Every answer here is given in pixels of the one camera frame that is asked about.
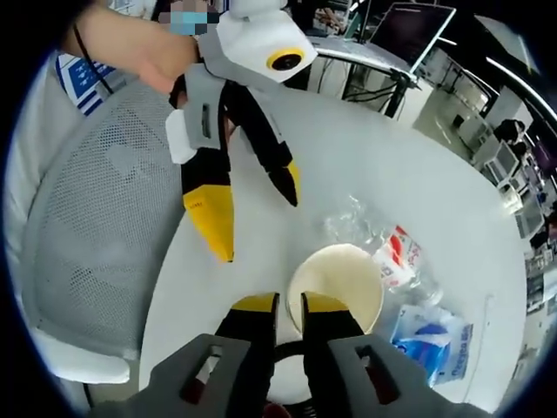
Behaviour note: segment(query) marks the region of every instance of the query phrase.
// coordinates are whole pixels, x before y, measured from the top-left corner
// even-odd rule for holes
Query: camera lens
[[[295,68],[302,61],[299,54],[286,54],[272,62],[272,68],[277,71],[288,71]]]

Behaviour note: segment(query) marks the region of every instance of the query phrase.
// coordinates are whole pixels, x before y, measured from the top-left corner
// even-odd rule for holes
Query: clear plastic bottle
[[[368,251],[381,268],[386,288],[405,303],[434,306],[443,297],[421,246],[401,226],[353,196],[340,212],[325,217],[324,232],[331,243],[350,243]]]

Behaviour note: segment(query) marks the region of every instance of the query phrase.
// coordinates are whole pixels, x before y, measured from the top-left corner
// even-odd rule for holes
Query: blue plastic bag
[[[472,330],[472,324],[441,307],[404,305],[391,343],[426,369],[432,387],[464,378]]]

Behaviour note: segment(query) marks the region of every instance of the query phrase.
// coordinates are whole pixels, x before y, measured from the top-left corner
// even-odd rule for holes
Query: desk
[[[214,333],[232,303],[250,293],[281,292],[278,342],[297,338],[284,302],[293,271],[308,255],[302,241],[309,225],[353,193],[372,199],[424,247],[445,290],[443,303],[474,324],[465,379],[436,390],[496,409],[526,318],[519,231],[498,191],[445,147],[357,105],[284,89],[269,106],[300,170],[300,206],[288,206],[244,142],[233,138],[235,260],[218,264],[182,219],[147,318],[139,386],[162,359],[198,334]]]

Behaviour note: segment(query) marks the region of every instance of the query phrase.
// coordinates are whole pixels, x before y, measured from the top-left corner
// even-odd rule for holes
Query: paper cup
[[[351,244],[327,246],[308,258],[294,274],[286,304],[302,334],[303,292],[316,292],[342,301],[362,330],[369,334],[383,306],[383,284],[372,256]]]

